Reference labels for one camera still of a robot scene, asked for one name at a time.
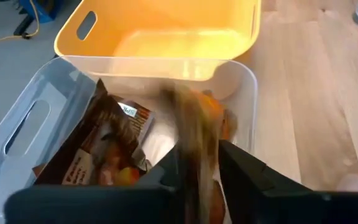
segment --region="bin handle hole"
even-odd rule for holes
[[[77,37],[85,40],[96,22],[96,14],[90,11],[77,29]]]
[[[5,155],[23,156],[40,131],[49,111],[50,107],[46,101],[35,101],[7,141],[4,147]]]

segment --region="light wood surface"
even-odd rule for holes
[[[315,190],[358,175],[356,2],[262,0],[248,62],[259,83],[256,156]]]

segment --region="plastic container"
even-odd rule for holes
[[[99,78],[110,93],[134,100],[155,112],[155,123],[143,150],[152,164],[161,160],[176,140],[172,121],[154,98],[156,85],[166,81],[158,76],[166,74],[177,77],[172,79],[174,82],[192,89],[211,90],[215,98],[237,115],[239,125],[234,144],[252,152],[257,82],[243,64],[208,59],[55,58],[35,74],[0,123],[0,219],[8,196],[32,185],[35,180],[32,168],[49,161],[79,122]],[[45,116],[30,118],[35,113],[34,105],[41,102],[47,106],[38,112]],[[12,142],[18,141],[23,131],[27,139]],[[14,150],[8,148],[17,144],[19,150],[12,154]]]
[[[260,8],[261,0],[83,0],[58,33],[55,51],[60,56],[232,59],[254,44]],[[80,26],[87,27],[82,27],[84,39],[78,36]]]

